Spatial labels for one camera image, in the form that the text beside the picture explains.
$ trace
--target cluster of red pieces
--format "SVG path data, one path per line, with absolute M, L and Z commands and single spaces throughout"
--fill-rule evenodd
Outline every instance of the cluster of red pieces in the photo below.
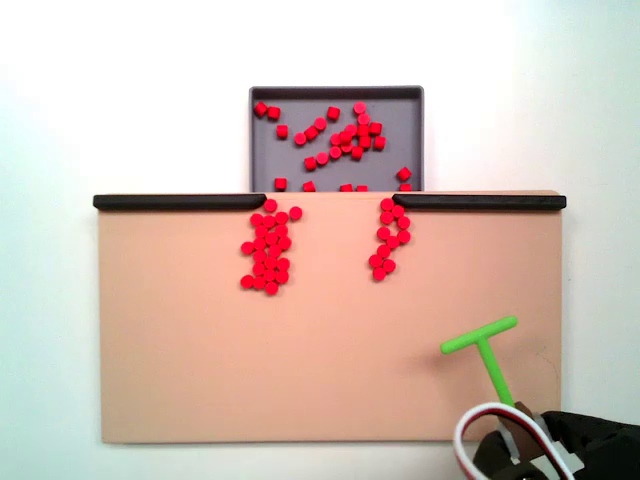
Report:
M 289 281 L 291 262 L 283 257 L 283 252 L 291 248 L 291 238 L 287 222 L 302 217 L 300 207 L 292 207 L 289 213 L 278 210 L 278 203 L 273 199 L 264 202 L 267 215 L 254 213 L 250 222 L 255 229 L 255 239 L 244 242 L 240 249 L 245 255 L 253 256 L 253 275 L 245 275 L 240 285 L 245 289 L 264 290 L 267 295 L 278 293 L 280 285 Z
M 404 207 L 396 205 L 393 199 L 385 198 L 380 202 L 382 214 L 380 222 L 384 226 L 380 227 L 377 232 L 378 238 L 383 242 L 374 255 L 369 257 L 369 265 L 373 268 L 373 278 L 382 281 L 385 277 L 396 269 L 396 262 L 389 258 L 391 252 L 401 245 L 411 240 L 411 234 L 407 230 L 411 221 L 406 216 Z M 397 231 L 392 235 L 389 226 L 395 221 Z

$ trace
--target red cylindrical piece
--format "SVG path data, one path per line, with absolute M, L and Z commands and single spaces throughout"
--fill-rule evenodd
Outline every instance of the red cylindrical piece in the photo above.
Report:
M 378 268 L 382 265 L 382 257 L 380 255 L 371 255 L 369 257 L 369 265 L 373 268 Z
M 316 166 L 317 166 L 316 159 L 314 157 L 307 157 L 304 159 L 304 167 L 308 171 L 312 172 L 313 170 L 316 169 Z
M 302 132 L 298 132 L 293 136 L 293 141 L 296 143 L 296 145 L 302 146 L 307 143 L 307 136 Z
M 386 145 L 386 143 L 387 143 L 387 139 L 386 138 L 378 136 L 373 141 L 373 148 L 375 150 L 383 150 L 384 146 Z
M 339 159 L 341 155 L 342 155 L 342 149 L 340 147 L 331 147 L 331 149 L 329 149 L 329 156 L 333 160 Z
M 409 217 L 400 217 L 397 222 L 398 224 L 398 228 L 402 229 L 402 230 L 406 230 L 407 228 L 409 228 L 409 225 L 411 225 L 411 220 L 409 220 Z
M 387 276 L 387 272 L 384 271 L 383 268 L 378 267 L 373 271 L 373 278 L 375 278 L 378 282 L 384 280 L 384 277 Z
M 371 122 L 369 124 L 369 135 L 380 135 L 382 133 L 382 124 Z
M 253 288 L 253 277 L 245 275 L 240 279 L 240 285 L 242 285 L 242 288 Z
M 396 177 L 398 177 L 402 182 L 406 182 L 410 176 L 411 176 L 411 170 L 409 170 L 407 167 L 402 167 L 398 171 L 398 173 L 396 173 Z
M 269 107 L 267 110 L 267 117 L 269 117 L 269 120 L 278 120 L 280 118 L 280 108 Z
M 327 163 L 329 163 L 329 154 L 327 152 L 320 152 L 316 156 L 316 162 L 321 167 L 324 167 Z
M 380 221 L 385 225 L 390 225 L 393 222 L 393 214 L 391 212 L 382 212 L 380 215 Z
M 356 115 L 360 115 L 367 111 L 367 104 L 364 102 L 356 102 L 353 105 L 353 111 L 355 112 Z
M 382 262 L 382 269 L 387 273 L 391 273 L 396 269 L 396 262 L 394 262 L 390 258 L 387 258 L 384 262 Z
M 362 158 L 362 147 L 353 147 L 351 149 L 351 158 L 353 160 L 360 160 Z
M 244 242 L 240 246 L 240 250 L 242 250 L 242 253 L 244 253 L 245 255 L 251 255 L 254 249 L 255 247 L 253 246 L 253 242 Z
M 278 209 L 278 202 L 276 202 L 273 198 L 269 198 L 264 201 L 263 207 L 267 212 L 273 213 Z
M 264 114 L 267 113 L 267 110 L 268 107 L 263 102 L 258 102 L 256 103 L 256 106 L 253 107 L 253 111 L 260 118 L 264 117 Z
M 340 118 L 340 109 L 338 107 L 329 107 L 327 110 L 327 118 L 334 121 Z
M 278 138 L 284 140 L 289 136 L 289 127 L 286 125 L 278 125 L 276 127 L 276 135 Z
M 313 122 L 313 126 L 316 127 L 316 129 L 318 129 L 319 131 L 323 131 L 325 128 L 327 128 L 327 121 L 322 117 L 318 117 L 316 118 L 316 121 Z
M 400 230 L 398 232 L 398 241 L 402 245 L 404 245 L 405 243 L 409 243 L 409 240 L 411 240 L 411 234 L 408 230 Z
M 380 255 L 382 258 L 387 258 L 389 255 L 391 255 L 391 249 L 386 245 L 380 245 L 378 247 L 378 255 Z
M 302 217 L 302 209 L 300 207 L 291 207 L 289 210 L 289 218 L 294 222 Z

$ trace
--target green handle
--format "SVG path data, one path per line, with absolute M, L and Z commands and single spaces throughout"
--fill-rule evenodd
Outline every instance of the green handle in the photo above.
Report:
M 513 398 L 511 397 L 507 382 L 502 375 L 498 361 L 493 354 L 493 350 L 491 350 L 491 345 L 489 345 L 489 337 L 513 328 L 517 324 L 518 319 L 516 317 L 505 317 L 484 327 L 464 333 L 440 345 L 440 351 L 446 355 L 475 343 L 484 361 L 484 365 L 487 368 L 487 372 L 489 372 L 489 377 L 493 382 L 498 398 L 502 403 L 511 407 L 514 406 Z

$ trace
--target black edge strip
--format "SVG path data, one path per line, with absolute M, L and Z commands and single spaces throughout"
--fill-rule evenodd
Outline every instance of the black edge strip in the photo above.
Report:
M 407 210 L 553 211 L 567 206 L 563 195 L 438 195 L 396 193 L 393 201 Z
M 261 207 L 264 193 L 219 195 L 95 195 L 98 210 L 254 210 Z

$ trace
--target red game piece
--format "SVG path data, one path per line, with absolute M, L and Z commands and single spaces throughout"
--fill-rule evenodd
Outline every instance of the red game piece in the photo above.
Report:
M 258 115 L 258 117 L 264 117 L 264 114 L 267 113 L 267 106 L 263 102 L 256 103 L 256 106 L 253 107 L 253 111 Z
M 373 141 L 373 148 L 376 150 L 382 150 L 387 143 L 387 139 L 384 137 L 376 137 Z
M 382 262 L 382 269 L 387 273 L 391 273 L 396 269 L 396 262 L 394 262 L 390 258 L 387 258 L 384 262 Z
M 245 255 L 251 255 L 254 249 L 253 242 L 244 242 L 240 247 L 240 250 L 242 250 L 242 253 Z
M 263 250 L 258 250 L 253 254 L 253 261 L 256 263 L 262 263 L 267 259 L 267 254 Z
M 382 265 L 382 257 L 379 255 L 371 255 L 369 257 L 369 265 L 371 265 L 373 268 L 378 268 Z
M 371 137 L 360 137 L 360 141 L 358 142 L 358 146 L 367 150 L 371 148 Z
M 302 146 L 307 143 L 307 136 L 302 132 L 298 132 L 293 136 L 293 141 L 296 143 L 296 145 Z
M 387 238 L 389 238 L 389 235 L 391 235 L 391 230 L 389 230 L 387 227 L 380 227 L 378 229 L 377 235 L 380 240 L 386 240 Z
M 264 281 L 264 277 L 262 275 L 258 275 L 253 279 L 253 288 L 255 288 L 256 290 L 262 290 L 265 283 L 266 282 Z
M 287 234 L 289 233 L 289 229 L 287 228 L 286 225 L 276 225 L 276 229 L 275 232 L 278 234 L 279 237 L 286 237 Z
M 278 234 L 275 232 L 271 232 L 271 233 L 267 233 L 267 236 L 265 237 L 265 241 L 267 242 L 267 245 L 275 245 L 276 243 L 278 243 Z
M 353 147 L 351 150 L 351 158 L 353 160 L 360 160 L 362 158 L 362 147 Z
M 396 237 L 395 235 L 390 235 L 389 238 L 387 238 L 387 246 L 391 250 L 398 248 L 400 246 L 400 241 L 398 240 L 398 237 Z
M 276 279 L 276 271 L 270 268 L 267 268 L 264 271 L 264 279 L 266 282 L 273 282 Z
M 289 217 L 294 222 L 296 220 L 300 220 L 302 217 L 302 209 L 300 207 L 291 207 L 291 210 L 289 210 Z
M 289 127 L 286 125 L 278 125 L 276 127 L 276 135 L 281 139 L 287 138 L 289 136 Z
M 253 273 L 255 275 L 262 275 L 264 273 L 264 265 L 262 263 L 256 263 L 253 266 Z
M 276 213 L 275 219 L 278 225 L 284 225 L 289 221 L 289 215 L 287 214 L 287 212 L 278 212 Z
M 273 228 L 276 226 L 276 219 L 273 215 L 265 215 L 262 223 L 264 223 L 264 226 L 267 228 Z
M 253 288 L 253 277 L 245 275 L 240 279 L 240 285 L 242 285 L 242 288 Z
M 380 202 L 380 208 L 382 209 L 383 212 L 390 212 L 391 210 L 393 210 L 394 206 L 395 206 L 395 202 L 393 201 L 392 198 L 385 198 Z
M 289 274 L 287 273 L 287 271 L 282 271 L 282 272 L 276 272 L 276 282 L 278 282 L 280 285 L 287 283 L 289 281 Z
M 411 176 L 411 170 L 407 167 L 402 167 L 398 173 L 396 173 L 396 177 L 398 177 L 401 181 L 406 182 Z
M 307 157 L 304 159 L 304 166 L 310 172 L 316 169 L 316 159 L 313 157 Z
M 254 213 L 253 215 L 251 215 L 249 222 L 254 227 L 259 227 L 260 225 L 262 225 L 262 215 L 260 215 L 259 213 Z
M 353 111 L 356 113 L 356 115 L 360 115 L 361 113 L 367 111 L 367 104 L 364 102 L 356 102 L 353 106 Z
M 275 295 L 278 293 L 278 284 L 275 282 L 268 282 L 264 286 L 264 291 L 267 292 L 267 295 Z
M 278 270 L 280 270 L 281 272 L 289 270 L 290 266 L 291 266 L 291 262 L 289 261 L 288 258 L 278 259 Z
M 323 131 L 325 128 L 327 128 L 327 121 L 322 117 L 318 117 L 316 118 L 316 121 L 313 122 L 313 126 L 318 130 Z
M 273 186 L 276 190 L 286 190 L 287 189 L 287 179 L 286 178 L 276 178 L 273 181 Z
M 351 143 L 352 138 L 353 138 L 353 135 L 349 134 L 348 132 L 346 131 L 340 132 L 340 144 L 349 145 Z
M 342 155 L 342 149 L 340 147 L 331 147 L 331 149 L 329 149 L 329 156 L 333 160 L 339 159 L 341 155 Z
M 327 110 L 327 118 L 334 121 L 340 118 L 340 109 L 338 107 L 329 107 Z
M 276 202 L 273 198 L 269 198 L 269 199 L 264 201 L 263 207 L 267 212 L 273 213 L 278 209 L 278 202 Z
M 382 124 L 371 122 L 369 124 L 369 135 L 380 135 L 382 133 Z
M 277 264 L 278 264 L 278 259 L 276 257 L 272 256 L 272 255 L 269 255 L 264 260 L 264 266 L 266 268 L 274 269 L 274 268 L 276 268 Z
M 409 217 L 400 217 L 397 223 L 398 228 L 406 230 L 407 228 L 409 228 L 409 225 L 411 225 L 411 220 L 409 220 Z
M 269 117 L 269 120 L 278 120 L 280 118 L 280 108 L 269 107 L 267 110 L 267 117 Z
M 289 237 L 282 237 L 279 241 L 278 241 L 278 248 L 281 251 L 286 251 L 289 250 L 291 248 L 291 239 Z
M 380 255 L 382 258 L 387 258 L 389 255 L 391 255 L 391 249 L 386 245 L 380 245 L 378 247 L 378 255 Z
M 387 276 L 387 272 L 385 272 L 383 268 L 376 268 L 373 271 L 373 278 L 375 278 L 379 282 L 384 280 L 384 277 L 386 276 Z
M 275 245 L 271 245 L 269 247 L 269 256 L 270 257 L 279 257 L 280 255 L 282 255 L 282 248 L 280 248 L 280 242 L 282 240 L 278 240 L 278 243 Z
M 329 163 L 329 154 L 327 152 L 320 152 L 316 156 L 316 162 L 318 162 L 318 165 L 320 165 L 321 167 L 324 167 L 327 163 Z
M 391 210 L 391 213 L 393 213 L 394 217 L 400 218 L 400 217 L 404 216 L 404 207 L 402 205 L 396 205 Z
M 259 227 L 256 227 L 256 238 L 264 237 L 267 234 L 267 232 L 269 232 L 269 229 L 264 225 L 260 225 Z
M 318 136 L 318 129 L 312 125 L 304 131 L 304 136 L 311 141 Z
M 411 234 L 408 230 L 400 230 L 398 232 L 398 241 L 401 244 L 409 243 L 409 240 L 411 240 Z
M 393 214 L 391 212 L 382 212 L 382 215 L 380 215 L 380 221 L 385 225 L 391 224 L 391 222 L 393 222 Z
M 256 250 L 264 250 L 267 246 L 267 242 L 264 241 L 263 237 L 258 237 L 253 241 L 253 246 Z

